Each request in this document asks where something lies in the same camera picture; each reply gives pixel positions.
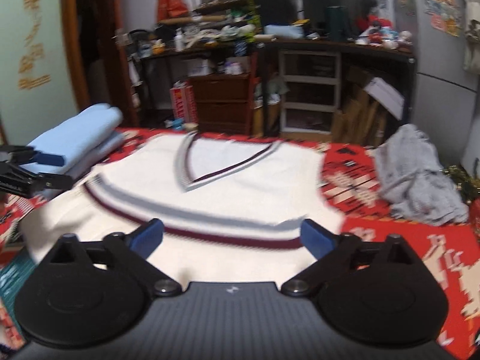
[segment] folded clothing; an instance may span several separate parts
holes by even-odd
[[[108,104],[95,104],[30,142],[36,150],[65,157],[64,166],[29,163],[33,173],[66,174],[88,152],[102,144],[122,122],[122,113]]]
[[[468,207],[448,176],[437,151],[414,125],[404,125],[375,151],[379,194],[392,203],[391,214],[433,226],[468,220]]]
[[[71,176],[74,180],[78,180],[97,162],[119,148],[123,144],[124,139],[125,137],[122,133],[118,131],[112,132],[104,142],[90,150],[80,162],[74,165],[66,174]],[[61,190],[44,190],[42,195],[45,199],[52,200],[54,197],[60,195],[61,192]]]

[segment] brown drawer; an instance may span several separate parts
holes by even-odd
[[[247,123],[247,103],[197,103],[198,120],[205,123]]]
[[[222,132],[225,134],[248,134],[246,126],[239,123],[198,123],[200,132]]]
[[[193,93],[197,101],[241,100],[248,98],[248,75],[245,78],[191,78],[190,83],[193,86]]]

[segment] v-neck collar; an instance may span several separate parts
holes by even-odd
[[[201,138],[198,133],[190,133],[188,134],[184,141],[181,144],[180,149],[177,152],[176,160],[175,160],[175,173],[177,175],[178,182],[187,190],[195,190],[196,188],[202,187],[206,184],[209,184],[215,180],[222,179],[228,175],[233,173],[237,173],[243,169],[246,169],[253,164],[261,161],[268,155],[272,154],[279,145],[281,141],[275,141],[269,143],[267,147],[259,150],[254,155],[250,156],[249,158],[240,161],[234,165],[228,166],[227,168],[219,169],[213,173],[209,173],[207,175],[201,176],[199,178],[194,178],[193,173],[190,170],[189,166],[189,158],[191,153],[191,148],[193,147],[195,141]]]

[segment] white bottle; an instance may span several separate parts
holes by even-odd
[[[181,28],[177,28],[177,35],[175,35],[175,50],[177,53],[183,51],[183,33]]]

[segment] white paper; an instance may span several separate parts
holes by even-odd
[[[364,88],[371,97],[383,105],[397,120],[402,119],[404,97],[379,77],[375,77]]]

